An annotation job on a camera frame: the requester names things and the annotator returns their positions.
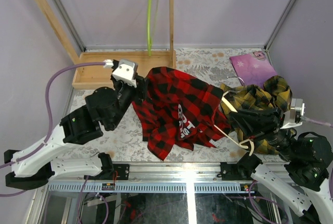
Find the yellow black plaid shirt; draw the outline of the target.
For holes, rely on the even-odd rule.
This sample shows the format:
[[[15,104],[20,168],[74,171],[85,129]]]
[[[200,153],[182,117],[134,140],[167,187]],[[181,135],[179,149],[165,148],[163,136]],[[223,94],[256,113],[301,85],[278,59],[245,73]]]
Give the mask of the yellow black plaid shirt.
[[[281,76],[273,76],[265,81],[263,87],[257,85],[245,85],[229,87],[222,83],[220,88],[228,92],[226,98],[235,109],[266,110],[280,108],[282,112],[290,110],[292,90],[287,81]],[[231,110],[221,101],[221,111],[231,121]],[[277,155],[278,152],[262,140],[254,145],[254,152],[265,155]]]

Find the red black plaid shirt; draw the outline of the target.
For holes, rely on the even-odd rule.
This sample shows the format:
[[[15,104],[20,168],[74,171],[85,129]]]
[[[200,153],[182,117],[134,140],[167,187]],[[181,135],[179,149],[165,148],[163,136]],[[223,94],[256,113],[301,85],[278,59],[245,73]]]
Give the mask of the red black plaid shirt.
[[[147,97],[132,105],[143,141],[158,159],[165,160],[174,145],[213,147],[211,141],[231,132],[219,109],[222,89],[168,67],[153,68],[146,78]]]

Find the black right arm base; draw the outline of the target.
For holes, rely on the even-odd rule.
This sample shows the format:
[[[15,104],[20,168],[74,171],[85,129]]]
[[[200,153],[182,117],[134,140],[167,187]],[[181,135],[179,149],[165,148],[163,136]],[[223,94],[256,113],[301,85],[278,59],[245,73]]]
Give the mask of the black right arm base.
[[[256,172],[258,165],[263,164],[256,155],[245,153],[244,156],[235,164],[226,162],[220,163],[220,173],[216,176],[223,181],[251,180],[251,175]]]

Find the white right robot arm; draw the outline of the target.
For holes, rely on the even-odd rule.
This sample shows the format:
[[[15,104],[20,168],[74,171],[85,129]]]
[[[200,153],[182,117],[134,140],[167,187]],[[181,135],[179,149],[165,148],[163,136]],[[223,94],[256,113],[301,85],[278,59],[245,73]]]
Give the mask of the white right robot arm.
[[[253,179],[280,197],[303,223],[332,223],[332,190],[328,166],[332,163],[331,145],[327,138],[315,132],[305,132],[295,138],[292,128],[304,119],[304,107],[282,112],[235,109],[230,112],[234,126],[239,127],[253,146],[267,140],[279,156],[292,181],[303,194],[276,176],[253,152],[246,153],[234,165],[242,179]]]

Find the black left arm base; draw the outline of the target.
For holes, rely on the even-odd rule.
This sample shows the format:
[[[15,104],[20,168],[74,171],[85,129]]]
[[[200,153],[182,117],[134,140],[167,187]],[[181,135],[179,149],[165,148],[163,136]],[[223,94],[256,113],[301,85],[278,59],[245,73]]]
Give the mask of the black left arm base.
[[[107,168],[101,175],[102,180],[128,180],[130,174],[129,164],[114,164],[111,168]]]

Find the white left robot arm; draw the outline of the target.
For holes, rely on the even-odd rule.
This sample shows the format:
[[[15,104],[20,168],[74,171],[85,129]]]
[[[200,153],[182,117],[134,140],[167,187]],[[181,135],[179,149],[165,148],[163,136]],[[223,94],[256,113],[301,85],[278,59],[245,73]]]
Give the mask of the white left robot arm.
[[[5,177],[6,186],[32,190],[62,177],[94,180],[112,179],[115,169],[110,155],[99,153],[90,158],[60,159],[59,155],[113,131],[132,102],[147,95],[147,80],[136,75],[135,85],[112,78],[113,88],[100,87],[85,98],[86,104],[61,119],[49,139],[39,140],[21,150],[7,150],[4,162],[11,166]]]

